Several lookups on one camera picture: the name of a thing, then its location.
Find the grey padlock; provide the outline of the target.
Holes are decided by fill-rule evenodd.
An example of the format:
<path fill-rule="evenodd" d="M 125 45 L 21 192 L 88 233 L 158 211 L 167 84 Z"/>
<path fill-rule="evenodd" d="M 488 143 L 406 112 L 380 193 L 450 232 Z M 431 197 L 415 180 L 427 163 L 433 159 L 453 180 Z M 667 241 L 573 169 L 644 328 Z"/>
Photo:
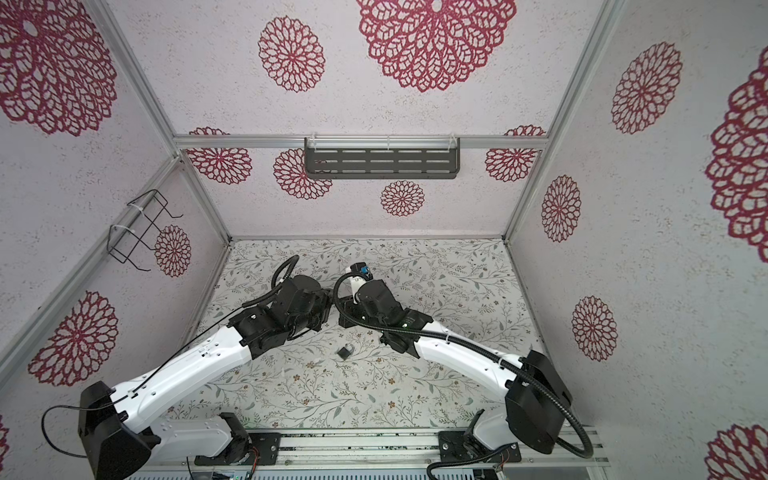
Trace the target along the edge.
<path fill-rule="evenodd" d="M 336 355 L 342 360 L 346 361 L 352 357 L 354 354 L 354 347 L 352 345 L 345 345 L 341 348 L 339 348 L 336 352 Z"/>

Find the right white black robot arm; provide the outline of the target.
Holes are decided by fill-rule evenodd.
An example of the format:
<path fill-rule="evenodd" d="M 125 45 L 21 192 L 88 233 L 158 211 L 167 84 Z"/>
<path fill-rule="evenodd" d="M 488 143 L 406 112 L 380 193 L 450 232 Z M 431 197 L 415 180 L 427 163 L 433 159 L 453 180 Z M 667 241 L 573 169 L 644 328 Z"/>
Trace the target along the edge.
<path fill-rule="evenodd" d="M 472 341 L 403 307 L 384 281 L 360 274 L 342 275 L 332 298 L 342 326 L 376 331 L 390 349 L 447 367 L 499 397 L 501 406 L 477 412 L 465 432 L 477 456 L 496 456 L 522 443 L 543 454 L 560 447 L 582 459 L 593 457 L 593 443 L 572 412 L 572 398 L 542 354 L 520 356 Z"/>

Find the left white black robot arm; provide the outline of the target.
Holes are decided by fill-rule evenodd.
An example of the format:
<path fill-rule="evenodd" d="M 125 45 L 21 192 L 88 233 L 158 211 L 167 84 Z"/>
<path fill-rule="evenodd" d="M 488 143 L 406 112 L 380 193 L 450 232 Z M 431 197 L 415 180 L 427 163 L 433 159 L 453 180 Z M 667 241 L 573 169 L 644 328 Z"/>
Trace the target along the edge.
<path fill-rule="evenodd" d="M 232 412 L 203 420 L 167 418 L 168 409 L 199 387 L 328 320 L 332 295 L 311 277 L 281 281 L 262 299 L 244 303 L 215 331 L 160 367 L 116 386 L 98 381 L 74 406 L 77 433 L 97 479 L 126 479 L 151 461 L 196 459 L 234 464 L 253 451 Z"/>

